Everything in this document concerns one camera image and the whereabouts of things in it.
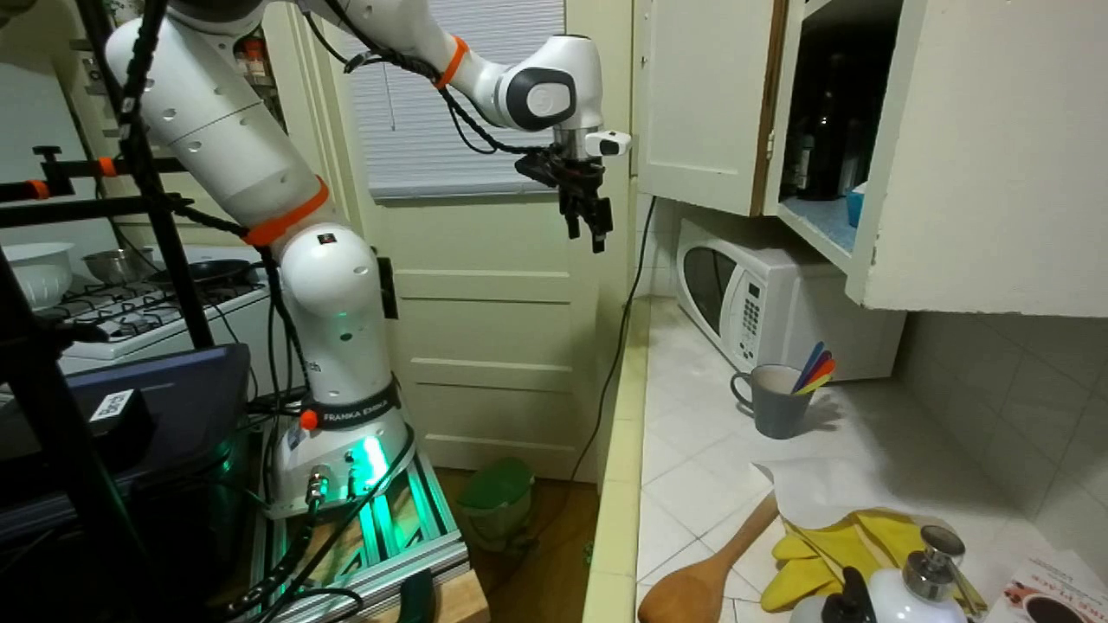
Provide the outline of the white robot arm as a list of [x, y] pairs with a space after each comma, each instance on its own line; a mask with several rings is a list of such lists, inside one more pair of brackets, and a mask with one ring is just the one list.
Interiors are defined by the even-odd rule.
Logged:
[[[279, 440], [279, 520], [357, 504], [415, 452], [386, 349], [379, 257], [332, 218], [331, 184], [290, 145], [282, 121], [231, 61], [231, 45], [268, 0], [167, 0], [153, 19], [110, 31], [103, 56], [178, 164], [236, 218], [242, 239], [279, 264], [273, 304], [290, 318], [309, 397]], [[372, 56], [438, 87], [455, 112], [474, 112], [530, 142], [518, 169], [559, 190], [576, 234], [612, 233], [601, 192], [602, 164], [628, 139], [602, 125], [601, 52], [556, 34], [518, 65], [500, 65], [443, 31], [426, 0], [294, 0], [351, 31]]]

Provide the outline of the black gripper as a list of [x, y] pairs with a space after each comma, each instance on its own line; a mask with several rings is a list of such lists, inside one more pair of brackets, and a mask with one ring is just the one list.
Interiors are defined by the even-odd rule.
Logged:
[[602, 167], [597, 159], [570, 159], [559, 147], [530, 147], [518, 159], [518, 169], [559, 190], [570, 239], [580, 239], [581, 221], [590, 221], [593, 251], [608, 251], [608, 234], [612, 233], [612, 206], [610, 196], [601, 196]]

